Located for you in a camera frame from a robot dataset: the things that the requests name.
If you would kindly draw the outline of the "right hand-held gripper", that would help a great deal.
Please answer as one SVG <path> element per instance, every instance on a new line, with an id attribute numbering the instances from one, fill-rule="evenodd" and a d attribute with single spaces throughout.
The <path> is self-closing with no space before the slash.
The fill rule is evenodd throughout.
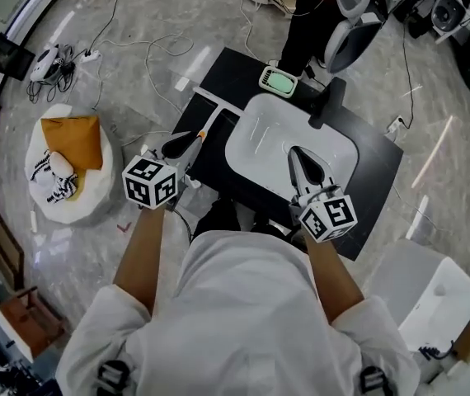
<path id="1" fill-rule="evenodd" d="M 316 242 L 339 238 L 357 225 L 351 198 L 335 181 L 330 165 L 313 151 L 293 146 L 288 153 L 290 181 L 297 193 L 289 204 L 295 224 Z"/>

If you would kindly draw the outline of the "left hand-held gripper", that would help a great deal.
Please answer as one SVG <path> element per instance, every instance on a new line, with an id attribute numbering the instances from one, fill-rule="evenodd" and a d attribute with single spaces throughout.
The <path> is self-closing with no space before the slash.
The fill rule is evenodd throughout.
<path id="1" fill-rule="evenodd" d="M 169 136 L 161 150 L 135 155 L 122 172 L 127 200 L 155 210 L 176 198 L 203 143 L 204 138 L 196 132 L 179 132 Z"/>

